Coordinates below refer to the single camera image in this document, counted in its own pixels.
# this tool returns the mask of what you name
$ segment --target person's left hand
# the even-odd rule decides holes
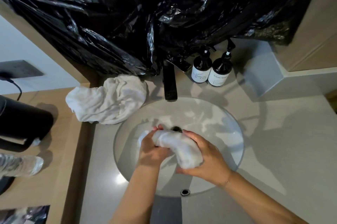
[[[146,165],[151,167],[160,167],[161,163],[170,154],[170,149],[157,147],[154,145],[152,136],[157,130],[164,130],[160,124],[154,127],[153,130],[142,140],[139,150],[138,165]]]

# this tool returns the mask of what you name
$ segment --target black faucet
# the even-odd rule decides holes
[[[176,59],[175,61],[163,61],[163,83],[165,100],[168,102],[175,102],[178,99],[176,76],[174,73],[174,66],[177,66],[182,72],[187,72],[192,65],[185,60]]]

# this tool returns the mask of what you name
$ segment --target towel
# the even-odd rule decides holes
[[[138,146],[149,133],[144,131],[138,138]],[[176,155],[178,164],[183,169],[195,168],[204,161],[200,149],[195,141],[183,133],[172,130],[158,130],[152,140],[156,146],[170,148]]]
[[[108,78],[100,87],[78,86],[65,101],[81,122],[117,124],[144,104],[146,93],[146,83],[139,77],[119,75]]]

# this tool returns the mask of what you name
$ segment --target black power cord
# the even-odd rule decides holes
[[[0,80],[3,80],[3,81],[7,81],[9,83],[12,83],[13,85],[15,85],[19,91],[20,91],[20,94],[19,94],[19,97],[16,99],[17,101],[20,100],[21,98],[21,95],[22,95],[22,90],[21,88],[11,79],[11,75],[7,72],[0,72]]]

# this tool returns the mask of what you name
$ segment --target water bottle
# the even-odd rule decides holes
[[[43,159],[40,157],[0,154],[0,177],[32,176],[38,173],[42,166]]]

